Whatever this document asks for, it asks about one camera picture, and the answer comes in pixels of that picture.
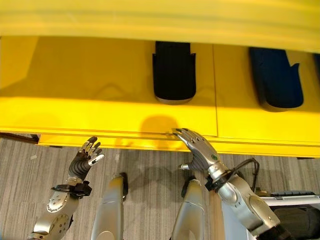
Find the robotic hand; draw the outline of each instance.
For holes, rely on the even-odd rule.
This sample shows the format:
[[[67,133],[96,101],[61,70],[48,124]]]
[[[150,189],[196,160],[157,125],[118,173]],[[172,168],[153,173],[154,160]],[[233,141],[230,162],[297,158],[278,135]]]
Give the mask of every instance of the robotic hand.
[[[173,132],[191,150],[193,160],[180,169],[208,171],[207,189],[215,190],[221,200],[230,206],[238,220],[258,240],[293,240],[291,234],[269,206],[258,197],[248,183],[235,171],[221,163],[217,151],[200,134],[186,128]]]
[[[91,193],[92,189],[85,178],[90,168],[104,158],[99,148],[100,142],[94,145],[97,139],[95,136],[89,138],[76,154],[69,166],[66,184],[52,188],[54,193],[46,211],[36,222],[28,240],[60,240],[66,234],[73,222],[79,199]]]

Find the dark blue object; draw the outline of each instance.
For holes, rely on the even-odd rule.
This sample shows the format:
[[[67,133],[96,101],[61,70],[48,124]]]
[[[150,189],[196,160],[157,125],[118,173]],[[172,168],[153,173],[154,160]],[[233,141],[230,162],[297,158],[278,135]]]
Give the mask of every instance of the dark blue object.
[[[258,98],[263,107],[283,111],[303,104],[299,63],[290,66],[285,50],[250,47],[249,54]]]

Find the black strap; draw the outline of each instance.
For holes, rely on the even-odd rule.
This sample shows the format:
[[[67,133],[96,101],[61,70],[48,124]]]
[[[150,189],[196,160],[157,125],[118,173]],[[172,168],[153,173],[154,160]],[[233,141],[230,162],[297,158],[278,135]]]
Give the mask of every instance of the black strap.
[[[90,196],[92,191],[92,188],[89,186],[88,181],[83,181],[83,183],[77,183],[75,186],[69,184],[56,185],[51,189],[57,192],[70,193],[72,196],[80,199],[84,196]]]

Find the yellow drawer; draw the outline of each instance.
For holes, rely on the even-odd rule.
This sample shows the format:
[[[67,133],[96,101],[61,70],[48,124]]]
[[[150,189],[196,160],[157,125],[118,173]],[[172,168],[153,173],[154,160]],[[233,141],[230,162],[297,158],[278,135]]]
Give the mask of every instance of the yellow drawer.
[[[284,112],[269,112],[259,105],[248,48],[214,45],[213,54],[220,138],[320,145],[320,80],[312,54],[287,51],[292,65],[300,63],[304,102]]]
[[[191,44],[196,95],[175,106],[154,96],[154,48],[142,40],[3,37],[0,131],[164,135],[188,127],[216,136],[213,46]]]
[[[80,147],[88,136],[58,136],[44,134],[40,138],[39,145],[42,146],[72,146]],[[269,156],[291,156],[291,157],[320,157],[320,146],[318,145],[293,145],[280,143],[245,142],[238,139],[226,139],[208,137],[209,142],[221,154],[243,154],[243,155],[269,155]],[[141,149],[160,151],[189,152],[187,147],[174,136],[168,135],[166,139],[159,138],[126,138],[126,137],[99,137],[102,148]]]

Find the black object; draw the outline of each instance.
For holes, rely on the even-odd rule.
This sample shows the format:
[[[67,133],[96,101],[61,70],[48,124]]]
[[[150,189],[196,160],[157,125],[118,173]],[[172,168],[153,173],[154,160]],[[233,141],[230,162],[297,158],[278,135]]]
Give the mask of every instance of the black object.
[[[285,206],[274,210],[275,215],[297,240],[320,237],[320,210],[311,205]]]
[[[70,193],[72,196],[82,199],[84,196],[90,196],[92,188],[88,181],[77,183],[75,186],[69,184],[56,185],[51,188],[54,191],[62,193]]]
[[[314,62],[315,62],[316,74],[318,76],[318,79],[320,80],[320,54],[314,53],[313,58],[314,58]]]
[[[295,190],[295,191],[278,191],[272,192],[271,197],[292,197],[292,196],[309,196],[316,195],[313,191]]]
[[[295,240],[283,226],[277,225],[256,237],[257,240]]]
[[[152,63],[159,101],[181,104],[196,94],[196,54],[190,53],[190,43],[156,41]]]
[[[189,183],[191,180],[196,179],[196,177],[194,175],[190,176],[185,182],[184,185],[182,187],[182,191],[181,191],[181,197],[185,197],[186,193],[187,193],[187,189],[189,186]]]
[[[126,199],[126,196],[129,192],[129,184],[128,184],[128,175],[125,172],[119,173],[123,178],[123,198]]]
[[[290,66],[285,50],[250,47],[249,54],[258,98],[265,109],[281,112],[303,104],[299,63]]]

